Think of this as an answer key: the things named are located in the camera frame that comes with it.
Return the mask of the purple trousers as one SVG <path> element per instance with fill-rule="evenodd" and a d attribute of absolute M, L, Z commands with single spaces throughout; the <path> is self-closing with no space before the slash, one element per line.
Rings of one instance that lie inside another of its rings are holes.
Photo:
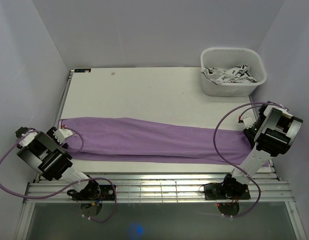
<path fill-rule="evenodd" d="M 126 117 L 68 118 L 58 125 L 75 131 L 67 140 L 68 149 L 73 158 L 86 161 L 224 165 L 221 153 L 240 165 L 252 150 L 237 130 L 215 132 Z"/>

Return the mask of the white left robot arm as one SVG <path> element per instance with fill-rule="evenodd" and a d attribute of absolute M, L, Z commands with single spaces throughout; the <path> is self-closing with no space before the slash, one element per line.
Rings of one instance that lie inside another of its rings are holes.
<path fill-rule="evenodd" d="M 77 201 L 96 200 L 101 188 L 95 180 L 76 170 L 67 152 L 67 139 L 74 135 L 66 128 L 52 127 L 46 133 L 30 127 L 20 127 L 15 135 L 22 139 L 17 155 L 48 181 L 60 180 L 71 184 L 67 194 Z"/>

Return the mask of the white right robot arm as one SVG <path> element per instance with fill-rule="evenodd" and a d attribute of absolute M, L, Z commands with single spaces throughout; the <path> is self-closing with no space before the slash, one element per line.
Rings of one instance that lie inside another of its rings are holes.
<path fill-rule="evenodd" d="M 249 192 L 252 176 L 268 161 L 286 154 L 291 148 L 303 120 L 290 114 L 287 108 L 274 102 L 260 105 L 256 121 L 243 119 L 243 133 L 251 145 L 251 152 L 240 165 L 228 173 L 220 186 L 220 193 L 226 199 L 239 199 Z"/>

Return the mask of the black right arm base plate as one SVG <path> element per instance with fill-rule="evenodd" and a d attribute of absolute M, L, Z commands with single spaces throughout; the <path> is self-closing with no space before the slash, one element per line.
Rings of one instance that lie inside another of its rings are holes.
<path fill-rule="evenodd" d="M 199 187 L 199 193 L 204 194 L 205 200 L 249 200 L 249 190 L 238 192 L 223 183 L 207 183 Z"/>

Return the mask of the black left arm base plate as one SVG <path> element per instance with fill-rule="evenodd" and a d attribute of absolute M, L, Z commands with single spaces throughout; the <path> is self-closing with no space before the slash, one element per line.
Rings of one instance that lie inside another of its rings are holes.
<path fill-rule="evenodd" d="M 114 201 L 115 191 L 111 185 L 99 184 L 98 186 L 86 186 L 80 192 L 75 189 L 67 191 L 67 195 L 73 201 Z"/>

